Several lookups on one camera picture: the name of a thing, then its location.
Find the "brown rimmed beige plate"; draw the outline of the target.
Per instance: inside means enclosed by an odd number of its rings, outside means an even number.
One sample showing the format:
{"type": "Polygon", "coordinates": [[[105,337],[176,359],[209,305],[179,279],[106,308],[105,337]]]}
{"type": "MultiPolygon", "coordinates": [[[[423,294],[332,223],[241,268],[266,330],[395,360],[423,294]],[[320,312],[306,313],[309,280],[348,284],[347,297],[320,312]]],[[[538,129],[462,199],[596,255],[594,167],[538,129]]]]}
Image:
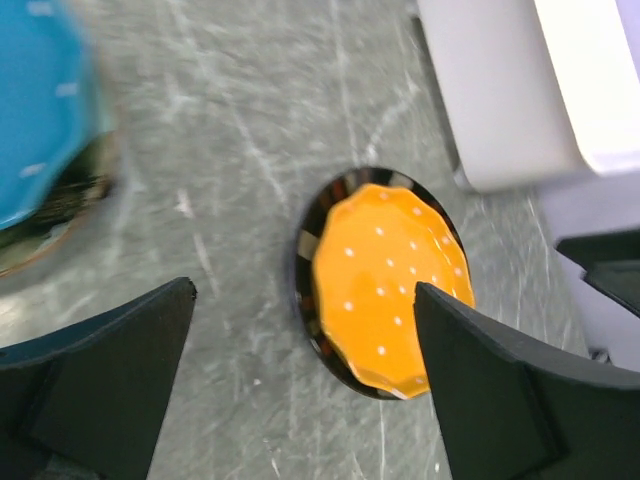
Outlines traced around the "brown rimmed beige plate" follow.
{"type": "Polygon", "coordinates": [[[388,168],[377,166],[353,168],[341,173],[323,186],[302,215],[293,240],[289,269],[291,302],[294,313],[304,326],[311,346],[326,368],[338,380],[354,391],[370,398],[403,400],[359,382],[348,370],[345,361],[339,358],[336,348],[330,344],[320,328],[319,307],[312,272],[314,253],[324,231],[330,209],[368,183],[388,187],[404,187],[416,193],[421,200],[444,215],[446,223],[453,227],[454,236],[460,242],[466,256],[462,241],[451,218],[437,199],[422,185],[411,177],[388,168]]]}

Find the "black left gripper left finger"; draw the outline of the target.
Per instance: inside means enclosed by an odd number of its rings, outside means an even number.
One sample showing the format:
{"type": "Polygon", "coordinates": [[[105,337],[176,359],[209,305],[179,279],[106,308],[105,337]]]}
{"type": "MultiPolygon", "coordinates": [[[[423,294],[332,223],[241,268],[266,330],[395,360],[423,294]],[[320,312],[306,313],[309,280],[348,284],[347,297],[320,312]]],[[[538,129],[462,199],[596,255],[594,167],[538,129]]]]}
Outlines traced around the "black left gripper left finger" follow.
{"type": "Polygon", "coordinates": [[[175,278],[1,350],[1,476],[32,479],[53,456],[104,479],[147,477],[197,290],[175,278]]]}

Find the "orange polka dot plate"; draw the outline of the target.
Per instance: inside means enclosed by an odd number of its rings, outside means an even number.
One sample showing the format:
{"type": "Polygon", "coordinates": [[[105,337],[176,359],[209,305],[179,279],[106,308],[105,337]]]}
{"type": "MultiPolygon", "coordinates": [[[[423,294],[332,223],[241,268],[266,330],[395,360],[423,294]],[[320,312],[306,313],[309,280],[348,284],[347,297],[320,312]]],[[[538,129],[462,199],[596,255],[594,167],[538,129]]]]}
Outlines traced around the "orange polka dot plate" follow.
{"type": "Polygon", "coordinates": [[[417,284],[475,304],[466,256],[444,215],[407,188],[365,184],[330,209],[312,272],[321,331],[355,378],[403,400],[428,392],[417,284]]]}

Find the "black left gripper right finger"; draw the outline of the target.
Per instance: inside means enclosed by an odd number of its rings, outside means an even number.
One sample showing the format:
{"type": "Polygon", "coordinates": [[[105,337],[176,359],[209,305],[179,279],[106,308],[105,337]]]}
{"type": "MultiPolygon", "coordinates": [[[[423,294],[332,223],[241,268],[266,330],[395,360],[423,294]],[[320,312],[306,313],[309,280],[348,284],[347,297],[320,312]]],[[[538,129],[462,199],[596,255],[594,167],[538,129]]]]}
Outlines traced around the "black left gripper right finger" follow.
{"type": "Polygon", "coordinates": [[[418,283],[415,320],[455,479],[636,479],[639,375],[418,283]]]}

